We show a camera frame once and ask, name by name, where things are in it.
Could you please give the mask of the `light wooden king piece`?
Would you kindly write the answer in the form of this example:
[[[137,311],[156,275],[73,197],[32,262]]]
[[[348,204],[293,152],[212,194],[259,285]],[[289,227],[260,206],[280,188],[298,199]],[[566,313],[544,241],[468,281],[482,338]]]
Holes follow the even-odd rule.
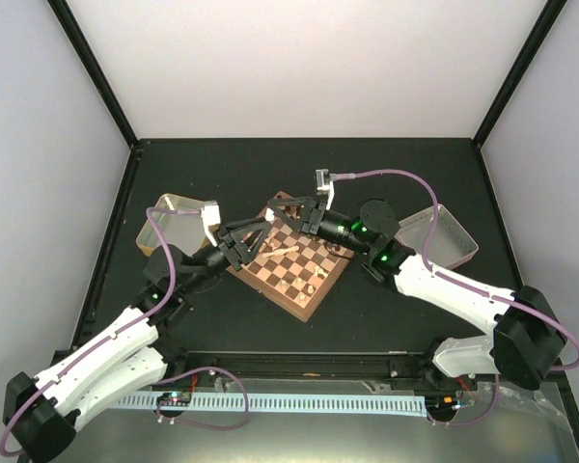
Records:
[[[272,257],[277,257],[277,256],[284,256],[286,254],[289,253],[297,253],[299,251],[299,247],[294,245],[288,248],[279,248],[279,249],[275,249],[269,252],[263,252],[261,253],[261,256],[264,259],[270,259]]]

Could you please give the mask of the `light wooden knight piece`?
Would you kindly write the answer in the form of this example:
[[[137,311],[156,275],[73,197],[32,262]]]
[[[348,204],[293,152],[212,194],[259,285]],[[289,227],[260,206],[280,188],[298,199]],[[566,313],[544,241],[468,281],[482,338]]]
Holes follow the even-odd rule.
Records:
[[[317,276],[321,276],[322,278],[326,278],[328,276],[328,273],[320,266],[315,267],[315,274]]]

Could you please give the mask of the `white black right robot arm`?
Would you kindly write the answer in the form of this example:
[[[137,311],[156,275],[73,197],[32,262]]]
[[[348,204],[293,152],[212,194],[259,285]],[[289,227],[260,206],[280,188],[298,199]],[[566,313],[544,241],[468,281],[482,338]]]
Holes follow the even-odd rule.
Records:
[[[272,199],[265,216],[363,256],[363,269],[378,285],[428,302],[480,330],[476,337],[442,340],[420,363],[421,380],[432,389],[475,373],[499,374],[535,391],[569,339],[538,289],[482,285],[424,262],[422,255],[397,240],[400,224],[383,200],[364,202],[350,218],[315,198]]]

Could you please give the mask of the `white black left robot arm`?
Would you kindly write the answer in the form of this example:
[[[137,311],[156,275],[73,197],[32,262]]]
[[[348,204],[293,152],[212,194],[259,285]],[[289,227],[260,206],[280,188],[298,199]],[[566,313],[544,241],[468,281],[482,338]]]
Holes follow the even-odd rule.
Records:
[[[3,456],[49,462],[122,397],[198,374],[188,369],[186,352],[172,336],[189,310],[187,295],[227,268],[252,262],[271,230],[263,218],[212,225],[210,243],[193,256],[160,237],[145,268],[148,285],[114,322],[52,367],[8,382],[4,435],[21,448],[10,451],[1,443]]]

